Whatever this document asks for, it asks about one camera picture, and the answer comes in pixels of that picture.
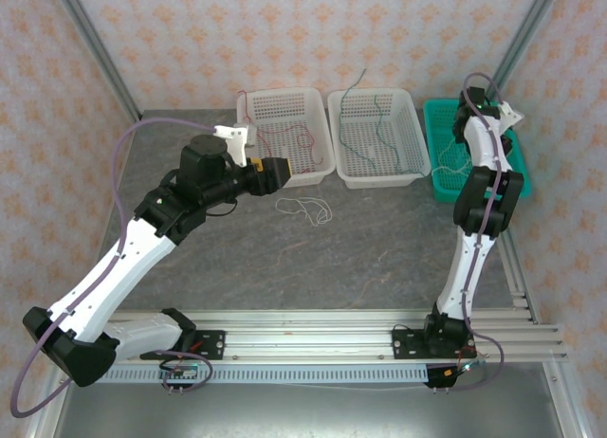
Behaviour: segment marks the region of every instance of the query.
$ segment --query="green basket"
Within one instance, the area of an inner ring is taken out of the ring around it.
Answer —
[[[453,123],[457,112],[457,100],[427,100],[424,103],[424,120],[426,122],[426,137],[428,139],[428,150],[430,162],[432,163],[432,183],[434,184],[434,197],[437,201],[454,203],[459,192],[464,187],[466,179],[472,169],[469,162],[469,154],[466,146],[453,142]],[[513,130],[508,130],[506,135],[512,139],[512,152],[508,155],[508,162],[512,169],[522,173],[524,177],[521,197],[531,194],[531,182],[529,174],[524,165],[521,145]],[[446,166],[451,170],[460,171],[455,173],[446,169],[435,171],[440,166]]]

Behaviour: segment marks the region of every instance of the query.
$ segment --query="metal post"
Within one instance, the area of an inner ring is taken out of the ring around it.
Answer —
[[[529,13],[524,18],[523,23],[512,39],[508,51],[493,74],[493,80],[500,89],[505,87],[512,70],[514,70],[519,59],[521,59],[526,46],[529,44],[533,34],[538,29],[540,22],[551,7],[552,1],[553,0],[534,0],[533,4],[531,4]],[[487,97],[490,100],[495,98],[495,91],[492,87],[487,91]]]
[[[62,0],[62,2],[64,3],[67,12],[72,16],[76,27],[86,41],[86,44],[99,64],[101,71],[116,92],[116,96],[120,100],[122,107],[133,120],[140,120],[141,113],[139,112],[137,104],[135,103],[135,100],[133,100],[133,96],[126,87],[112,58],[103,45],[103,41],[88,17],[82,2],[80,0]]]

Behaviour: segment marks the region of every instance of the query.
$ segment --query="gray table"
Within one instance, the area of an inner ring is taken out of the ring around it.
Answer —
[[[234,110],[146,111],[232,125]],[[179,163],[196,131],[160,124],[140,129],[120,186],[127,209]],[[349,190],[333,173],[319,186],[282,197],[326,200],[334,217],[312,228],[302,214],[274,209],[279,194],[242,196],[236,212],[209,219],[156,265],[122,303],[124,309],[430,309],[455,250],[452,205],[434,200],[429,177],[403,188]],[[118,237],[116,216],[104,251]],[[497,248],[487,258],[476,307],[512,300]]]

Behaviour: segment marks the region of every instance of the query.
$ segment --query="green wire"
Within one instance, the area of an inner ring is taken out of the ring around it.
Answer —
[[[371,158],[367,158],[366,156],[364,156],[363,154],[360,154],[359,152],[357,152],[354,148],[350,147],[349,145],[347,145],[345,143],[345,141],[343,140],[342,136],[341,136],[341,113],[343,112],[343,101],[345,100],[346,96],[348,95],[348,93],[354,88],[356,87],[359,82],[362,80],[362,77],[364,76],[364,74],[366,73],[367,69],[365,68],[364,70],[362,70],[362,73],[360,73],[359,76],[359,80],[356,81],[354,84],[352,84],[350,87],[348,87],[348,90],[345,91],[345,93],[343,94],[343,96],[341,97],[341,102],[340,102],[340,143],[343,147],[347,148],[348,150],[350,150],[351,152],[353,152],[356,156],[359,156],[360,158],[367,160],[368,162],[370,162],[373,165],[373,169],[376,170],[377,166],[375,161],[373,161]]]
[[[377,104],[377,95],[374,96],[373,98],[373,104],[376,106],[377,110],[379,111],[379,121],[377,122],[377,126],[376,126],[376,135],[379,138],[379,140],[386,145],[387,147],[389,147],[390,149],[392,149],[393,151],[395,151],[395,155],[396,155],[396,165],[395,165],[395,169],[397,173],[403,173],[402,168],[400,166],[400,156],[398,155],[398,149],[393,146],[392,144],[388,144],[388,142],[379,134],[379,127],[381,126],[381,120],[383,119],[383,112],[381,112],[381,107],[379,106],[379,104]]]

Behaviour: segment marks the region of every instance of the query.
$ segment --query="plastic basket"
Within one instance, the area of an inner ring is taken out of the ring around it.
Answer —
[[[353,89],[329,95],[338,175],[350,189],[401,187],[431,170],[409,92]]]
[[[242,94],[236,102],[239,122],[245,121],[246,110],[258,130],[255,146],[247,149],[247,156],[288,158],[293,175],[286,187],[320,184],[335,170],[329,127],[318,90],[293,87],[249,92],[247,101]]]
[[[454,171],[461,170],[461,173],[454,173],[441,169],[432,173],[434,197],[437,201],[445,203],[454,203],[457,200],[472,169],[466,146],[463,143],[453,142],[452,128],[456,112],[457,100],[427,100],[424,103],[426,138],[428,139],[432,170],[441,166],[446,166]],[[521,146],[513,130],[508,130],[506,135],[512,139],[512,151],[507,160],[514,171],[523,174],[524,184],[521,197],[526,197],[531,194],[531,182],[524,165]]]

